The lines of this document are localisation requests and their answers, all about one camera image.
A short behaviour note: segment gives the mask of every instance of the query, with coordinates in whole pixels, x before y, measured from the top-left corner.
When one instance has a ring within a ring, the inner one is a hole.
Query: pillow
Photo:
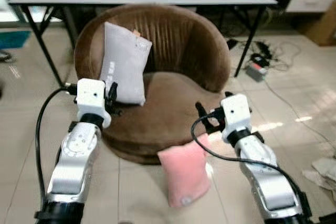
[[[209,147],[207,134],[198,139]],[[170,147],[157,154],[167,175],[171,207],[187,206],[209,190],[210,181],[205,170],[206,153],[195,141]]]
[[[112,83],[118,84],[117,102],[144,105],[143,70],[152,43],[128,29],[105,22],[105,54],[100,80],[108,95]]]

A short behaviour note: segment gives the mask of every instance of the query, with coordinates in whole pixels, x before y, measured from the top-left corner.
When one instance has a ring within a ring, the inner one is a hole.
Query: cardboard box
[[[297,29],[319,46],[336,45],[336,0],[320,18],[306,19]]]

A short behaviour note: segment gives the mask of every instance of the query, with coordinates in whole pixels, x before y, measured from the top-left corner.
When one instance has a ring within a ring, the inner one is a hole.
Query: black cable
[[[38,176],[38,183],[39,183],[39,189],[40,189],[40,204],[41,209],[44,205],[44,198],[45,198],[45,188],[44,188],[44,179],[43,179],[43,173],[42,173],[42,167],[41,167],[41,155],[40,155],[40,128],[41,128],[41,121],[43,117],[43,113],[48,105],[48,103],[51,101],[51,99],[60,91],[66,91],[67,89],[65,87],[56,89],[53,93],[51,93],[44,104],[42,105],[42,108],[40,110],[40,113],[37,118],[36,122],[36,131],[35,131],[35,155],[36,155],[36,169],[37,169],[37,176]]]
[[[279,59],[279,56],[283,55],[285,52],[283,50],[283,46],[284,45],[292,45],[293,47],[295,47],[297,49],[297,51],[291,55],[291,58],[290,58],[290,63],[287,63],[285,62],[284,60],[281,60]],[[276,51],[280,49],[281,50],[281,53],[279,55],[276,55]],[[271,53],[272,55],[275,55],[275,58],[272,59],[272,61],[277,61],[277,62],[281,62],[282,64],[275,64],[275,65],[270,65],[269,68],[273,68],[277,71],[280,71],[280,72],[287,72],[293,65],[294,65],[294,59],[297,55],[299,55],[300,53],[302,52],[301,48],[297,45],[295,45],[294,43],[292,42],[289,42],[289,41],[283,41],[279,44],[279,46],[277,48],[275,48]]]
[[[306,217],[310,217],[311,216],[311,212],[310,212],[310,209],[309,209],[309,206],[305,205],[308,203],[307,201],[307,198],[306,198],[306,195],[304,192],[301,191],[300,187],[295,183],[295,181],[291,178],[291,176],[289,174],[287,174],[284,170],[282,170],[280,167],[278,166],[274,166],[274,165],[271,165],[271,164],[268,164],[268,163],[265,163],[265,162],[262,162],[262,161],[256,161],[256,160],[252,160],[252,159],[246,159],[246,158],[234,158],[234,157],[225,157],[225,156],[222,156],[222,155],[219,155],[218,153],[215,153],[213,152],[212,150],[210,150],[209,148],[205,147],[198,139],[197,137],[195,136],[195,128],[196,126],[199,124],[199,122],[201,122],[202,120],[205,120],[205,119],[209,119],[209,118],[213,118],[213,114],[208,114],[208,115],[205,115],[205,116],[201,116],[200,118],[198,118],[194,123],[193,125],[191,126],[191,136],[193,138],[193,140],[203,149],[205,150],[206,152],[210,153],[211,155],[217,157],[217,158],[220,158],[220,159],[223,159],[225,161],[232,161],[232,162],[241,162],[241,163],[248,163],[248,164],[255,164],[255,165],[262,165],[262,166],[267,166],[269,168],[272,168],[274,170],[277,170],[279,173],[281,173],[282,175],[284,175],[289,184],[292,186],[295,194],[299,197],[300,199],[300,202],[301,204],[303,205],[302,206],[302,211],[303,211],[303,214],[304,216]]]
[[[288,107],[290,107],[292,109],[292,111],[294,112],[294,114],[296,115],[296,117],[299,119],[301,118],[300,115],[296,112],[296,110],[294,109],[294,107],[288,102],[286,101],[282,96],[280,96],[277,92],[275,92],[271,87],[270,85],[268,84],[268,82],[266,80],[265,81],[265,84],[266,86],[268,87],[268,89],[277,97],[279,98],[282,102],[284,102],[285,104],[288,105]],[[309,125],[307,125],[305,122],[303,121],[300,121],[300,123],[302,123],[306,128],[310,129],[311,131],[315,132],[316,134],[318,134],[320,137],[322,137],[324,140],[326,140],[335,150],[336,150],[336,147],[334,146],[334,143],[329,140],[328,138],[326,138],[322,133],[318,132],[317,130],[315,130],[314,128],[310,127]]]

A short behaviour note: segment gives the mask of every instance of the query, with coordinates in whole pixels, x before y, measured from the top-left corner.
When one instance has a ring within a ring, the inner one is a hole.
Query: round chair
[[[206,18],[181,7],[124,5],[93,19],[75,48],[78,78],[98,79],[104,57],[104,22],[152,41],[143,75],[144,106],[116,104],[103,138],[112,151],[129,161],[159,164],[157,152],[192,140],[190,128],[198,118],[195,102],[206,110],[218,107],[229,77],[226,41]],[[197,129],[197,134],[205,130]]]

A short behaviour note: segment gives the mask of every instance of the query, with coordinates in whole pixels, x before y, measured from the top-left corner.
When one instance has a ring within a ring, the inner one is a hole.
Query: robotic arm
[[[115,83],[111,88],[112,100],[116,98],[116,88]],[[80,224],[92,166],[98,155],[101,130],[111,123],[111,116],[106,111],[104,82],[81,79],[77,87],[68,91],[77,95],[79,122],[61,144],[43,207],[35,214],[40,224]]]
[[[241,162],[240,169],[250,182],[264,222],[312,223],[309,222],[311,212],[306,195],[298,191],[297,186],[293,187],[293,181],[289,181],[289,176],[278,167],[274,152],[263,143],[263,139],[257,134],[251,134],[250,109],[246,96],[231,95],[220,102],[220,108],[208,115],[204,114],[205,110],[199,103],[196,107],[202,115],[198,121],[203,122],[207,132],[213,130],[207,118],[214,117],[219,121],[216,129],[221,130],[223,141],[232,145],[238,157],[224,159]]]
[[[69,86],[67,91],[77,95],[79,122],[69,129],[61,144],[47,194],[42,195],[41,210],[35,213],[38,224],[80,224],[101,130],[110,125],[110,114],[120,114],[112,106],[117,97],[116,83],[112,84],[107,99],[104,94],[105,83],[98,80],[81,79],[77,86]],[[251,184],[253,196],[266,224],[312,223],[305,193],[278,167],[274,152],[264,144],[263,138],[251,133],[250,109],[246,97],[242,94],[226,95],[220,107],[210,114],[206,114],[200,103],[196,104],[200,118],[192,126],[193,139],[214,156],[240,162],[240,169]],[[213,126],[208,118],[216,118],[219,126]],[[238,158],[220,156],[203,146],[194,134],[199,122],[204,124],[207,133],[220,130],[222,139],[232,145]]]

